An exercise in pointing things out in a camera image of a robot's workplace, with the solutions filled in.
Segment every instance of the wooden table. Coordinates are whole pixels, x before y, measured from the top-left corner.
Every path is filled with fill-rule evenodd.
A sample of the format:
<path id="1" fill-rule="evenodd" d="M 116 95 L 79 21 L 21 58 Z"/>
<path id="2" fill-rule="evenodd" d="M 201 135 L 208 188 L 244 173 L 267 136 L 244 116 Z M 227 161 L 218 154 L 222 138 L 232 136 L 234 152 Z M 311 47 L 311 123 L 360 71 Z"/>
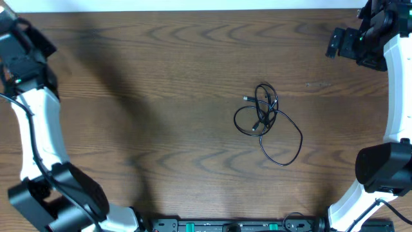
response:
<path id="1" fill-rule="evenodd" d="M 181 218 L 318 215 L 355 180 L 358 151 L 380 144 L 387 73 L 324 56 L 332 30 L 359 26 L 355 10 L 122 12 L 24 15 L 59 48 L 61 126 L 71 161 L 111 202 Z M 272 84 L 304 135 L 289 167 L 268 161 L 233 114 Z M 21 142 L 0 104 L 0 230 L 33 227 L 8 203 Z M 253 111 L 239 120 L 252 127 Z M 265 138 L 286 162 L 298 133 L 279 118 Z M 411 218 L 412 194 L 393 205 Z M 388 209 L 374 214 L 410 227 Z"/>

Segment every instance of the black and white robotic arm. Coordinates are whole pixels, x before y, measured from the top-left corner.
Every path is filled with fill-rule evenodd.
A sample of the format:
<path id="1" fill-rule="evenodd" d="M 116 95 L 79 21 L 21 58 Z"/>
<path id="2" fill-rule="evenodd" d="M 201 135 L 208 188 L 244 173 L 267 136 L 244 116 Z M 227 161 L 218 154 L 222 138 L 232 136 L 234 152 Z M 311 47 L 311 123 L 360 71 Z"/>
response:
<path id="1" fill-rule="evenodd" d="M 109 204 L 102 188 L 70 163 L 59 121 L 57 80 L 46 59 L 55 47 L 29 22 L 0 6 L 0 74 L 23 145 L 12 205 L 39 231 L 145 231 L 131 208 Z M 44 199 L 51 191 L 62 197 Z"/>
<path id="2" fill-rule="evenodd" d="M 389 112 L 385 144 L 358 154 L 355 182 L 328 209 L 328 227 L 360 231 L 382 204 L 404 196 L 412 187 L 412 5 L 410 1 L 369 0 L 359 12 L 359 30 L 336 28 L 326 55 L 388 71 Z"/>

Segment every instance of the black wire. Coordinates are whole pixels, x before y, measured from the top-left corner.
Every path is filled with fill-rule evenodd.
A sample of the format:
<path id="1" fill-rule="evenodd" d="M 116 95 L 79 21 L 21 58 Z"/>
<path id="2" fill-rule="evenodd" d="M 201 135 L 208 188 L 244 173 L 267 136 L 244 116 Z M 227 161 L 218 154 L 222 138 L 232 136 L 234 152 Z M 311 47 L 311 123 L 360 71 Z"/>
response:
<path id="1" fill-rule="evenodd" d="M 50 184 L 51 187 L 55 188 L 58 192 L 62 194 L 63 197 L 68 199 L 73 205 L 78 207 L 83 214 L 85 214 L 89 220 L 95 225 L 97 231 L 102 231 L 102 228 L 98 224 L 98 221 L 91 215 L 84 206 L 82 206 L 79 202 L 77 202 L 74 198 L 72 198 L 64 189 L 60 187 L 60 184 L 58 181 L 56 181 L 52 176 L 49 171 L 46 171 L 46 168 L 44 167 L 44 164 L 42 163 L 41 157 L 39 155 L 39 150 L 37 149 L 36 141 L 35 141 L 35 132 L 34 132 L 34 123 L 33 123 L 33 116 L 34 114 L 23 104 L 20 102 L 7 97 L 6 95 L 0 93 L 0 97 L 9 100 L 10 102 L 16 104 L 18 107 L 20 107 L 22 110 L 27 115 L 28 119 L 28 124 L 30 128 L 30 142 L 32 145 L 32 152 L 33 152 L 33 160 L 36 163 L 37 167 L 39 168 L 41 174 L 43 175 L 44 179 Z"/>
<path id="2" fill-rule="evenodd" d="M 409 219 L 407 219 L 404 215 L 402 215 L 401 213 L 399 213 L 399 211 L 397 211 L 393 206 L 391 206 L 391 204 L 387 203 L 385 200 L 382 199 L 376 199 L 375 202 L 368 208 L 365 210 L 365 212 L 363 212 L 356 220 L 353 221 L 353 223 L 351 224 L 351 226 L 346 230 L 346 232 L 351 232 L 352 229 L 376 206 L 378 206 L 380 203 L 385 204 L 385 206 L 387 206 L 390 210 L 392 210 L 392 212 L 394 214 L 396 214 L 396 216 L 398 216 L 398 218 L 400 218 L 402 221 L 404 221 L 405 223 L 409 224 L 412 226 L 412 221 L 410 221 Z"/>
<path id="3" fill-rule="evenodd" d="M 282 226 L 283 226 L 283 228 L 284 228 L 287 232 L 292 232 L 290 229 L 288 229 L 288 228 L 286 227 L 286 219 L 287 219 L 288 217 L 292 216 L 292 215 L 300 215 L 300 216 L 304 217 L 304 215 L 303 215 L 302 213 L 300 213 L 300 212 L 291 212 L 291 213 L 289 213 L 289 214 L 283 219 L 283 221 L 282 221 Z M 309 229 L 308 231 L 305 231 L 305 232 L 310 232 L 310 231 L 312 231 L 313 225 L 312 225 L 311 223 L 309 223 L 308 220 L 306 220 L 306 222 L 310 225 L 311 229 Z"/>
<path id="4" fill-rule="evenodd" d="M 267 90 L 265 87 L 267 87 L 267 88 L 269 88 L 270 90 L 273 91 L 274 97 L 275 97 L 274 101 L 272 101 L 272 97 L 271 97 L 271 95 L 269 94 L 268 90 Z M 267 102 L 258 99 L 258 90 L 259 90 L 259 88 L 264 89 L 264 91 L 265 91 L 265 93 L 266 93 L 266 96 L 267 96 L 267 99 L 268 99 Z M 255 88 L 255 97 L 254 97 L 254 98 L 247 97 L 247 100 L 248 100 L 248 101 L 253 101 L 253 102 L 255 103 L 255 106 L 244 106 L 244 107 L 239 108 L 239 109 L 235 112 L 235 114 L 234 114 L 234 116 L 233 116 L 233 122 L 234 122 L 235 127 L 236 127 L 240 132 L 244 133 L 245 135 L 252 136 L 252 137 L 260 137 L 260 138 L 259 138 L 260 148 L 262 149 L 262 152 L 263 152 L 263 154 L 265 154 L 266 158 L 269 159 L 270 161 L 272 161 L 273 163 L 275 163 L 275 164 L 277 164 L 277 165 L 279 165 L 279 166 L 287 166 L 287 165 L 293 163 L 293 162 L 295 161 L 295 159 L 297 158 L 299 152 L 301 152 L 302 143 L 303 143 L 303 135 L 302 135 L 301 130 L 297 127 L 297 125 L 293 122 L 293 120 L 290 119 L 290 117 L 287 116 L 285 113 L 283 113 L 282 111 L 279 110 L 279 99 L 278 99 L 278 97 L 277 97 L 277 93 L 276 93 L 275 89 L 274 89 L 271 85 L 269 85 L 269 84 L 260 84 L 260 85 L 256 86 L 256 88 Z M 264 104 L 264 105 L 266 105 L 267 108 L 268 108 L 267 111 L 262 110 L 259 104 Z M 247 130 L 241 128 L 241 127 L 237 124 L 237 122 L 236 122 L 236 115 L 237 115 L 241 110 L 244 110 L 244 109 L 247 109 L 247 108 L 256 109 L 258 121 L 255 123 L 254 129 L 256 129 L 256 128 L 259 126 L 259 124 L 263 124 L 263 131 L 262 131 L 261 133 L 259 133 L 259 134 L 249 133 Z M 299 143 L 299 149 L 297 150 L 296 155 L 293 157 L 293 159 L 292 159 L 290 162 L 287 162 L 287 163 L 285 163 L 285 164 L 276 162 L 274 159 L 272 159 L 272 158 L 266 153 L 266 151 L 265 151 L 265 149 L 264 149 L 264 147 L 263 147 L 263 143 L 262 143 L 263 136 L 266 135 L 266 134 L 270 131 L 270 129 L 272 129 L 272 126 L 274 125 L 274 123 L 275 123 L 275 121 L 276 121 L 276 116 L 277 116 L 278 113 L 280 113 L 281 115 L 285 116 L 285 117 L 289 120 L 289 122 L 292 123 L 292 125 L 294 125 L 294 127 L 296 128 L 296 130 L 299 132 L 299 134 L 300 134 L 300 136 L 301 136 L 301 141 L 300 141 L 300 143 Z"/>

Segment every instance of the wood grain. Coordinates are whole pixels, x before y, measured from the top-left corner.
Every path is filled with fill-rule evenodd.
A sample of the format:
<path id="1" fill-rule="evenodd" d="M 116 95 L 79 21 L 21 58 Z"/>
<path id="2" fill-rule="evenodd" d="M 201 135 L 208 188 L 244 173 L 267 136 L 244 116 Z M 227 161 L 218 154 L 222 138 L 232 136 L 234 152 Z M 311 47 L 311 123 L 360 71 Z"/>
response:
<path id="1" fill-rule="evenodd" d="M 355 10 L 118 12 L 24 15 L 58 46 L 61 125 L 72 163 L 110 201 L 182 218 L 320 214 L 355 180 L 357 153 L 382 142 L 387 73 L 324 56 Z M 261 82 L 303 132 L 297 160 L 269 162 L 234 112 Z M 32 226 L 9 205 L 21 144 L 9 104 L 0 112 L 0 230 Z M 252 126 L 253 112 L 240 115 Z M 264 138 L 281 162 L 299 135 L 280 118 Z M 410 195 L 393 205 L 411 218 Z M 382 208 L 374 215 L 410 227 Z"/>

